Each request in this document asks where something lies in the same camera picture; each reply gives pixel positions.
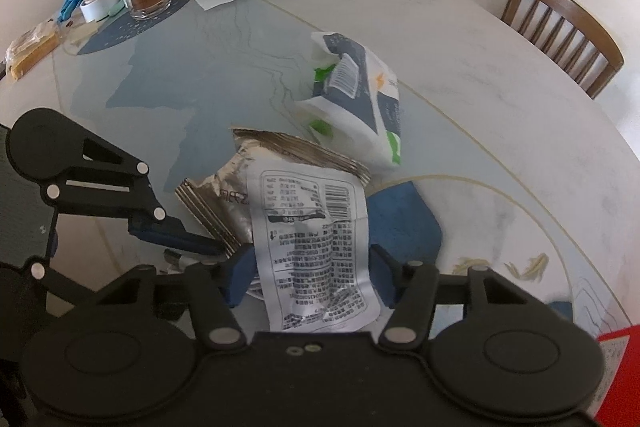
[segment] blue gripper pad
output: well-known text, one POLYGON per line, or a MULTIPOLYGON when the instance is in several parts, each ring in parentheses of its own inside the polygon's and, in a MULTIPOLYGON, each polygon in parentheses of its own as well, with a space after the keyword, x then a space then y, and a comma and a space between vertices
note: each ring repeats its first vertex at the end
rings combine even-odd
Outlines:
MULTIPOLYGON (((435 264, 442 229, 412 182, 394 185, 367 198, 369 245, 380 245, 399 264, 435 264)), ((391 267, 378 255, 369 256, 369 276, 386 306, 396 298, 391 267)))
POLYGON ((249 285, 254 280, 258 267, 255 262, 254 245, 242 245, 225 261, 228 285, 224 292, 226 304, 234 308, 240 304, 249 285))

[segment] table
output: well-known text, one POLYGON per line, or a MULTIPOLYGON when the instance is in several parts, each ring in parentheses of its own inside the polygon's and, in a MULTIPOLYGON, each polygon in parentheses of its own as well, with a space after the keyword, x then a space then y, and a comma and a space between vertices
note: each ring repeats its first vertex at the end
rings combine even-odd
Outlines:
MULTIPOLYGON (((2 81, 0 122, 62 111, 148 162, 168 213, 202 232, 175 186, 226 162, 231 125, 308 136, 294 101, 311 93, 317 29, 368 46, 401 80, 403 163, 369 191, 414 181, 444 230, 441 271, 485 259, 533 295, 571 302, 593 335, 640 321, 638 160, 552 61, 469 0, 238 0, 207 12, 192 0, 113 48, 62 46, 2 81), (542 273, 513 279, 507 263, 522 274, 542 253, 542 273)), ((53 266, 91 287, 161 257, 118 220, 61 216, 58 233, 53 266)), ((243 328, 266 327, 261 305, 245 298, 243 328)))

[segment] screw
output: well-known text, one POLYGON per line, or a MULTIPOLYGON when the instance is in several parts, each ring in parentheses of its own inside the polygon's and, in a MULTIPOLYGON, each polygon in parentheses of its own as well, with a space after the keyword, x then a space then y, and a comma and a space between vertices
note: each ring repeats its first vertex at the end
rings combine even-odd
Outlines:
POLYGON ((214 344, 235 344, 240 340, 240 331, 235 328, 216 328, 209 331, 209 340, 214 344))
POLYGON ((47 187, 47 196, 50 200, 57 200, 60 197, 60 187, 57 185, 49 185, 49 187, 47 187))
POLYGON ((162 208, 161 206, 158 206, 158 208, 154 210, 154 217, 158 221, 162 221, 166 217, 166 212, 164 211, 164 208, 162 208))
POLYGON ((45 272, 45 270, 44 270, 44 266, 43 266, 42 264, 40 264, 40 263, 33 263, 33 264, 31 265, 31 276, 32 276, 35 280, 39 281, 39 280, 43 279, 43 277, 44 277, 44 272, 45 272))
POLYGON ((306 344, 305 351, 308 353, 317 353, 318 351, 322 351, 322 346, 320 344, 306 344))
POLYGON ((291 355, 292 357, 301 357, 305 354, 305 350, 298 346, 289 346, 285 350, 285 353, 287 353, 287 355, 291 355))
POLYGON ((385 337, 389 342, 394 344, 409 344, 412 343, 416 338, 417 334, 411 328, 405 328, 403 326, 398 326, 395 328, 389 328, 385 331, 385 337))

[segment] wooden chair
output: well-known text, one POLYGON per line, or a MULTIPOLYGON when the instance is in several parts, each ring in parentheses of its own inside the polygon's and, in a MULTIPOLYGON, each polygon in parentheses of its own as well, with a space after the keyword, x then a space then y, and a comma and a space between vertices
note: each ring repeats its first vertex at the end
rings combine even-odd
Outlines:
POLYGON ((533 45, 541 42, 540 51, 595 98, 625 63, 616 43, 600 23, 573 0, 529 1, 529 9, 524 11, 523 0, 509 0, 502 21, 517 28, 533 45), (556 17, 552 26, 550 21, 556 17), (536 23, 530 28, 533 20, 536 23), (582 38, 576 39, 578 32, 582 38), (558 43, 558 37, 564 33, 558 43))

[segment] barcode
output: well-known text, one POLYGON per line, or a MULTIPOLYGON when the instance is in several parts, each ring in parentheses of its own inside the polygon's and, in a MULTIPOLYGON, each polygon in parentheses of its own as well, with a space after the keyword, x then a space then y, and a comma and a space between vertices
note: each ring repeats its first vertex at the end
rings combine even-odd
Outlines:
POLYGON ((326 87, 335 87, 348 97, 355 99, 358 93, 360 68, 349 55, 344 55, 332 71, 326 87))
POLYGON ((347 187, 327 185, 324 188, 324 201, 326 201, 327 212, 333 219, 351 219, 347 187))

